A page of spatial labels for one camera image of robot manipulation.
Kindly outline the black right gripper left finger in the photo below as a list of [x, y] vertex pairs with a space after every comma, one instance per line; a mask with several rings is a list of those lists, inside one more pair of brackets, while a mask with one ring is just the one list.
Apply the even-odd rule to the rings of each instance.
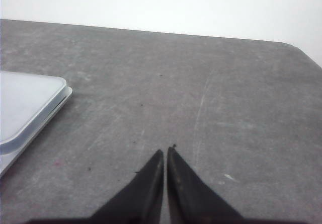
[[159, 223], [164, 153], [157, 150], [132, 181], [92, 215], [92, 223]]

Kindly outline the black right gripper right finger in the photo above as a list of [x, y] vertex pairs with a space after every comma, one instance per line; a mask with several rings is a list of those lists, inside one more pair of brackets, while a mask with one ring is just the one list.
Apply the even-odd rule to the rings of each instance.
[[230, 223], [243, 216], [208, 187], [174, 147], [167, 153], [171, 223]]

